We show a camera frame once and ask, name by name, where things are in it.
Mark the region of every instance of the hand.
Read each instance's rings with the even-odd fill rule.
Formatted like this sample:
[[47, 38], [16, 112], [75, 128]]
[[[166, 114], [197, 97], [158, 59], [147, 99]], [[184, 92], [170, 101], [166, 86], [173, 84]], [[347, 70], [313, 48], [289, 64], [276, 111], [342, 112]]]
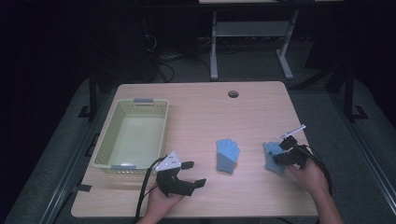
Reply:
[[159, 222], [169, 210], [184, 198], [184, 195], [169, 193], [169, 196], [163, 194], [160, 188], [155, 188], [148, 195], [148, 207], [146, 214], [137, 223], [155, 224]]
[[326, 177], [311, 159], [306, 160], [303, 170], [299, 170], [293, 165], [288, 166], [288, 169], [297, 178], [299, 184], [311, 195], [315, 196], [319, 193], [329, 192]]

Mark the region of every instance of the hole in table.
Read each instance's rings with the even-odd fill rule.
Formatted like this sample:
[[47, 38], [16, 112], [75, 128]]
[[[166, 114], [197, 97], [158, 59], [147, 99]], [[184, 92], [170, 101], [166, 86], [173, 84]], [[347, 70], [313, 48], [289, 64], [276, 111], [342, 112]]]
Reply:
[[228, 92], [228, 96], [230, 96], [231, 98], [236, 98], [239, 96], [239, 92], [237, 91], [229, 91]]

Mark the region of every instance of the bin handle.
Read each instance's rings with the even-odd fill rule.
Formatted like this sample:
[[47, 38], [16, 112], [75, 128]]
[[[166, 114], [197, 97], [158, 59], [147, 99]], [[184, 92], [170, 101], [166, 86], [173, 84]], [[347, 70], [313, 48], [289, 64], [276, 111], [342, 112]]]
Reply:
[[135, 105], [154, 105], [153, 98], [134, 98]]
[[114, 170], [136, 170], [136, 166], [133, 165], [111, 165], [111, 169]]

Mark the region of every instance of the light wood table surface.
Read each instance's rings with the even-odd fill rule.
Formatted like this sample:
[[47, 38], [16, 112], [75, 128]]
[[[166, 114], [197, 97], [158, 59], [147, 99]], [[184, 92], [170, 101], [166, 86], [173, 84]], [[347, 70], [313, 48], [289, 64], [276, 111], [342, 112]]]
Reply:
[[[239, 97], [230, 98], [229, 91]], [[109, 111], [119, 99], [169, 100], [165, 152], [175, 151], [181, 161], [194, 161], [178, 174], [206, 184], [185, 197], [168, 217], [290, 217], [316, 216], [309, 194], [286, 171], [282, 176], [264, 170], [263, 142], [276, 141], [301, 123], [281, 82], [209, 82], [134, 84], [119, 87]], [[108, 125], [109, 116], [104, 124]], [[304, 132], [294, 137], [307, 144]], [[233, 139], [240, 148], [232, 175], [216, 170], [216, 141]], [[92, 167], [83, 178], [89, 192], [79, 191], [72, 208], [75, 217], [134, 217], [142, 175], [110, 175]], [[151, 175], [148, 189], [155, 182]], [[146, 211], [147, 197], [141, 215]]]

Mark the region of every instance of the plastic basket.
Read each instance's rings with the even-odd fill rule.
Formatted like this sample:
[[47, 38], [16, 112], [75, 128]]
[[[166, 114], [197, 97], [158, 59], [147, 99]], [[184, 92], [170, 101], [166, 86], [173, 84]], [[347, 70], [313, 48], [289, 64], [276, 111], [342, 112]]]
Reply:
[[112, 174], [144, 174], [161, 157], [169, 102], [163, 99], [119, 100], [93, 166]]

